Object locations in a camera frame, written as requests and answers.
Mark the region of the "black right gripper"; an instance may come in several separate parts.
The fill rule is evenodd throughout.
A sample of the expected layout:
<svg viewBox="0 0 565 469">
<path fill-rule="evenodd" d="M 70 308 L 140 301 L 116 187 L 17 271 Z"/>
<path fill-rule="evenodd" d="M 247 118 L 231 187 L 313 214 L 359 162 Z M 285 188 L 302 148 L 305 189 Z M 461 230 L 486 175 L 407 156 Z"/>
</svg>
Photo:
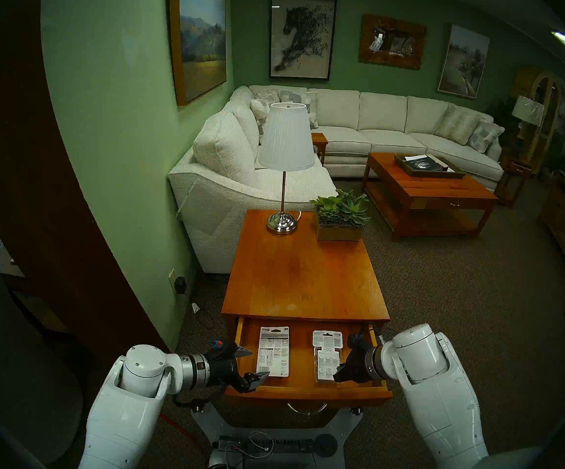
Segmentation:
<svg viewBox="0 0 565 469">
<path fill-rule="evenodd" d="M 369 382 L 376 379 L 376 369 L 373 355 L 374 346 L 368 345 L 364 339 L 364 332 L 350 334 L 350 353 L 343 365 L 339 365 L 333 373 L 336 383 Z"/>
</svg>

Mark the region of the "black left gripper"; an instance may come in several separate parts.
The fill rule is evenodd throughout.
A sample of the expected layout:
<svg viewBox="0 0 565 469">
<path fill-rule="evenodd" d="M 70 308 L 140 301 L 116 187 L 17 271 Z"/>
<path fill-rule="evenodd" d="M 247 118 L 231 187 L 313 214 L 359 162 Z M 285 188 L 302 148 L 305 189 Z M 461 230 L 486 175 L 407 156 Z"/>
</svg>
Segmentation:
<svg viewBox="0 0 565 469">
<path fill-rule="evenodd" d="M 269 372 L 239 373 L 237 358 L 252 356 L 253 351 L 236 345 L 236 349 L 211 348 L 208 350 L 208 387 L 231 386 L 239 393 L 255 391 L 269 376 Z"/>
</svg>

